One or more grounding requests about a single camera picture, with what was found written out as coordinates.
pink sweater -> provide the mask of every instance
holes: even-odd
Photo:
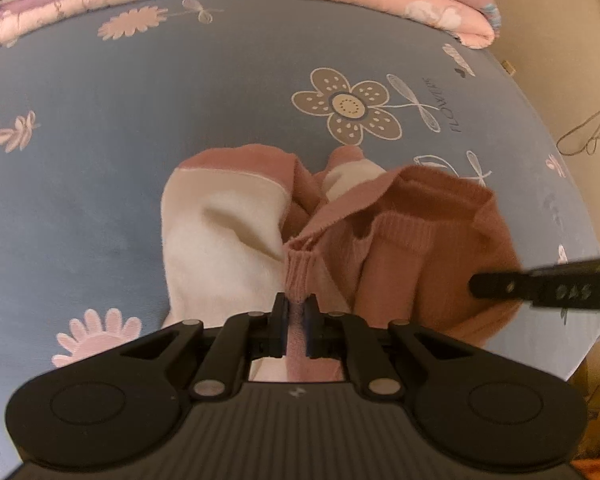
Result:
[[[270,146],[207,150],[183,162],[162,197],[165,325],[207,326],[270,310],[284,291],[316,294],[324,312],[385,327],[409,319],[481,345],[518,304],[476,300],[472,274],[520,268],[492,191],[422,166],[384,171],[353,146],[311,175]],[[286,360],[254,366],[256,380],[332,380],[339,365],[304,359],[301,313]]]

mattress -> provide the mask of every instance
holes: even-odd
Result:
[[[146,0],[41,28],[0,48],[0,478],[17,386],[163,323],[160,197],[181,161],[259,142],[319,171],[348,142],[292,99],[317,68],[389,90],[402,135],[365,131],[369,159],[493,189],[525,267],[600,253],[521,91],[440,30],[317,0]],[[487,348],[567,378],[598,338],[600,313],[524,306]]]

sweater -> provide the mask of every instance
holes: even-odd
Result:
[[[518,270],[494,193],[423,166],[385,171],[341,146],[311,174],[270,146],[206,150],[179,165],[162,196],[171,309],[221,326],[269,311],[276,293],[294,304],[286,358],[253,364],[253,380],[341,378],[339,362],[304,357],[301,303],[352,312],[372,327],[407,319],[482,345],[519,303],[476,300],[476,272]]]

beige floor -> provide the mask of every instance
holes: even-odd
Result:
[[[515,81],[557,140],[600,109],[600,0],[496,1],[504,27],[491,51],[514,65]],[[565,147],[579,149],[592,131],[583,128]],[[594,155],[566,162],[600,241],[600,143]],[[587,364],[592,387],[600,383],[600,343]]]

